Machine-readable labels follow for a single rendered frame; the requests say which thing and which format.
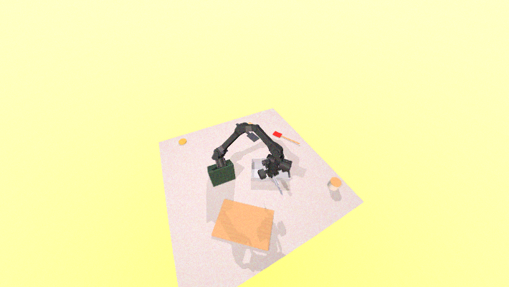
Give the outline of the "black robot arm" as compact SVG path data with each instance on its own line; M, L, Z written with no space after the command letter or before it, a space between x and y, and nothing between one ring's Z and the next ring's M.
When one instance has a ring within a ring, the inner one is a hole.
M214 149L212 160L215 160L217 168L226 166L226 160L224 158L227 148L243 133L255 132L259 138L267 145L271 154L267 155L267 158L262 161L262 165L266 166L266 169L270 165L272 168L279 168L283 171L289 172L292 166L292 161L284 159L283 147L278 143L274 142L258 124L240 123L234 130L234 133L219 147ZM269 162L269 164L268 164Z

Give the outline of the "grey cylinder with orange top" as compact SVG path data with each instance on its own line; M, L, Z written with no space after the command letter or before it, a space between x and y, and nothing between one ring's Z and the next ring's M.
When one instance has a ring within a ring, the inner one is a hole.
M336 191L341 186L341 180L337 177L332 177L328 182L330 190Z

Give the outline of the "grey rectangular roasting tin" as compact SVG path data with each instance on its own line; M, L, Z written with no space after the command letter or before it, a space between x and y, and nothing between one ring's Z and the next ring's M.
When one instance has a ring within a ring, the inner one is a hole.
M266 179L260 179L259 174L257 173L258 170L264 169L266 170L266 167L262 165L262 161L265 160L263 158L252 158L252 174L251 174L251 181L258 181L258 182L273 182L272 178L268 177ZM278 182L289 182L291 179L290 172L282 172L279 171L279 174L275 176Z

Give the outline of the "red spatula with wooden handle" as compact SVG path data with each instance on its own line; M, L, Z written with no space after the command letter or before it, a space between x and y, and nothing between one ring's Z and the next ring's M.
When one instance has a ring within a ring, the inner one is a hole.
M281 134L281 133L278 133L277 131L275 131L275 132L273 133L273 135L274 135L274 136L277 136L277 137L279 137L279 138L280 138L280 137L286 138L286 137L282 136L282 134ZM288 139L288 140L290 140L290 141L293 141L293 142L295 142L295 143L297 143L297 144L300 144L300 143L298 143L297 141L291 140L291 139L289 139L289 138L286 138L286 139Z

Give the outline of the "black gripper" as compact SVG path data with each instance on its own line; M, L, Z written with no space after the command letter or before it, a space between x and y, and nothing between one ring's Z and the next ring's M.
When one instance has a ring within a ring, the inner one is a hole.
M268 169L264 170L264 169L260 169L258 170L258 174L259 174L259 177L260 179L266 179L267 178L267 175L268 177L272 178L273 175L274 177L277 176L279 174L279 171L281 171L281 169L279 167L276 167L276 168L272 168L270 165L268 166ZM267 175L266 175L267 174Z

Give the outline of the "light wooden board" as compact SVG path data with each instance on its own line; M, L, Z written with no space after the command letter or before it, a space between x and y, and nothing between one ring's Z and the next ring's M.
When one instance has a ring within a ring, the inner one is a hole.
M269 250L274 210L224 199L211 236Z

